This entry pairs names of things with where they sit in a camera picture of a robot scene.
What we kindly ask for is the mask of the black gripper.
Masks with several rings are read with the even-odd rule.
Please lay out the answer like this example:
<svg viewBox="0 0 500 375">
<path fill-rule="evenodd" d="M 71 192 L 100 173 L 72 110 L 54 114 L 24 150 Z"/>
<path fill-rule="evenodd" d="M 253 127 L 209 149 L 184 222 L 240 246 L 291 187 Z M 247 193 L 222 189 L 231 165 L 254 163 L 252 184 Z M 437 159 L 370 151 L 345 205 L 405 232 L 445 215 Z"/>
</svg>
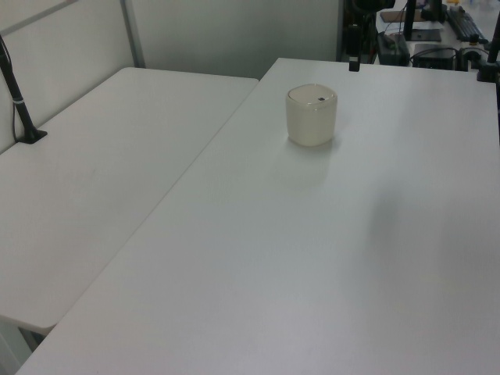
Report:
<svg viewBox="0 0 500 375">
<path fill-rule="evenodd" d="M 361 43 L 361 27 L 358 24 L 348 25 L 345 31 L 345 52 L 349 56 L 349 71 L 359 72 L 359 55 Z"/>
</svg>

